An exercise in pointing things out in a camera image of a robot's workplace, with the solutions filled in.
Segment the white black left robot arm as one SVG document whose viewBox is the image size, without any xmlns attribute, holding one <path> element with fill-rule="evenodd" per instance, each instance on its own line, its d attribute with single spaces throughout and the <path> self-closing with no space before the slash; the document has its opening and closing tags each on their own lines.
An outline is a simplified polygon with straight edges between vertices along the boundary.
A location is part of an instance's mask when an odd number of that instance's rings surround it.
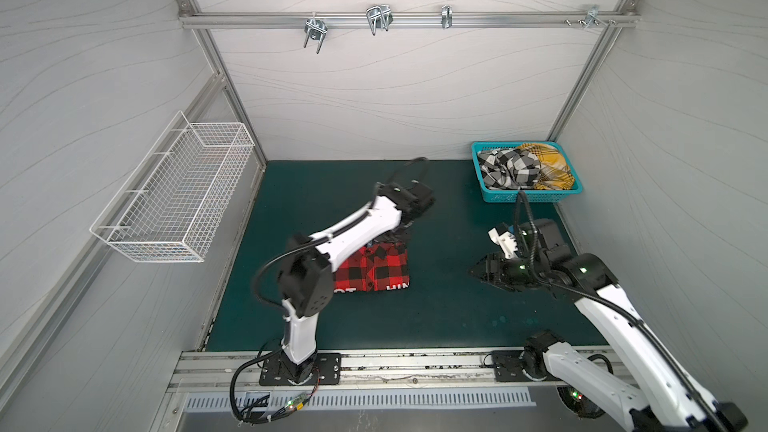
<svg viewBox="0 0 768 432">
<path fill-rule="evenodd" d="M 295 238 L 297 253 L 282 260 L 277 278 L 285 329 L 281 364 L 300 382 L 317 356 L 320 312 L 334 293 L 334 273 L 342 263 L 374 239 L 401 232 L 435 202 L 428 186 L 379 184 L 373 198 L 337 224 L 308 237 Z"/>
</svg>

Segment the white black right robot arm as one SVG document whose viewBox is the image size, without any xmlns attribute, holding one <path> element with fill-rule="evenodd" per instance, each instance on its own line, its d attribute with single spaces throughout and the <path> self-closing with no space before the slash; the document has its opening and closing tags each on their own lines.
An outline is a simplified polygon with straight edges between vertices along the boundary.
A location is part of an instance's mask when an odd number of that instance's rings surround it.
<svg viewBox="0 0 768 432">
<path fill-rule="evenodd" d="M 489 230 L 498 246 L 473 266 L 482 282 L 508 292 L 546 289 L 572 298 L 633 378 L 621 379 L 602 353 L 590 357 L 546 330 L 522 351 L 494 351 L 498 382 L 562 382 L 559 396 L 575 414 L 607 415 L 626 431 L 742 431 L 748 420 L 732 402 L 721 402 L 673 357 L 641 318 L 615 275 L 596 255 L 575 256 L 549 219 Z"/>
</svg>

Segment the red black plaid shirt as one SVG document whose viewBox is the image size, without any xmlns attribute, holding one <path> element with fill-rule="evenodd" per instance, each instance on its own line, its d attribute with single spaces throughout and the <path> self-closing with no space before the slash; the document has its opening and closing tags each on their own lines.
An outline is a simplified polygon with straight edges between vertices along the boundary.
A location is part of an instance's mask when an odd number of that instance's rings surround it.
<svg viewBox="0 0 768 432">
<path fill-rule="evenodd" d="M 334 273 L 334 292 L 383 292 L 410 287 L 408 248 L 402 242 L 376 242 L 360 248 Z"/>
</svg>

